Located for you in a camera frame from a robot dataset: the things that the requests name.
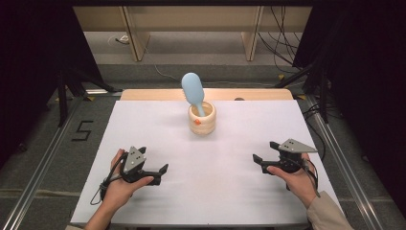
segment floor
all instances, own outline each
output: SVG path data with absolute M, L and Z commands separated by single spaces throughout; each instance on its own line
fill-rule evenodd
M 255 59 L 246 61 L 238 33 L 153 33 L 147 45 L 147 53 L 140 62 L 133 61 L 127 44 L 116 41 L 116 38 L 120 40 L 124 35 L 125 33 L 116 32 L 85 33 L 104 81 L 116 88 L 179 87 L 179 80 L 187 72 L 199 73 L 205 87 L 270 87 L 280 82 L 280 78 L 289 76 L 290 73 L 287 72 L 297 71 L 280 58 L 275 58 L 260 40 Z M 262 35 L 275 47 L 276 43 L 270 35 L 275 38 L 279 34 Z M 292 47 L 299 44 L 300 37 L 300 34 L 287 34 Z M 294 55 L 287 48 L 279 44 L 277 50 L 284 58 L 290 59 Z M 301 86 L 304 80 L 305 78 L 300 79 L 288 87 L 292 94 L 302 96 Z M 88 89 L 97 88 L 91 83 L 85 83 L 84 86 Z M 297 100 L 303 112 L 312 105 L 310 97 L 307 95 L 305 98 L 306 100 Z M 69 101 L 69 126 L 63 132 L 57 127 L 59 119 L 56 99 L 55 93 L 48 102 L 49 109 L 43 112 L 30 137 L 25 140 L 28 149 L 16 152 L 0 171 L 2 225 L 6 224 L 8 215 L 12 214 L 19 198 L 27 192 L 27 186 L 36 180 L 34 184 L 37 187 L 32 191 L 33 197 L 28 200 L 28 205 L 20 214 L 22 219 L 16 225 L 19 229 L 65 228 L 75 211 L 114 102 L 120 97 L 92 95 L 86 100 L 72 98 Z M 368 162 L 362 159 L 362 150 L 345 118 L 334 106 L 332 96 L 328 104 L 328 126 L 348 160 L 347 164 L 363 194 L 375 210 L 381 224 L 380 228 L 375 229 L 406 229 L 405 218 L 397 210 Z M 310 133 L 317 149 L 321 150 L 323 143 L 327 145 L 327 141 L 326 136 L 322 137 L 322 141 L 317 135 L 322 134 L 317 115 L 308 121 L 315 127 L 316 132 Z M 87 139 L 85 133 L 77 132 L 79 126 L 83 130 L 91 130 Z M 60 140 L 55 140 L 59 132 L 62 133 Z M 360 212 L 359 203 L 334 156 L 332 147 L 327 145 L 324 165 L 350 224 L 355 229 L 373 229 Z M 112 229 L 128 228 L 113 226 Z

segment white tabletop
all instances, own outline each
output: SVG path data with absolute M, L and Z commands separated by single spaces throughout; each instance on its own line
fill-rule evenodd
M 276 176 L 263 174 L 253 153 L 279 160 L 269 142 L 296 139 L 314 147 L 296 101 L 215 101 L 216 127 L 208 136 L 188 127 L 187 102 L 116 102 L 71 222 L 84 224 L 119 148 L 147 147 L 144 170 L 169 164 L 160 186 L 137 191 L 112 223 L 127 226 L 279 226 L 307 223 L 305 207 Z M 338 204 L 317 153 L 319 191 Z

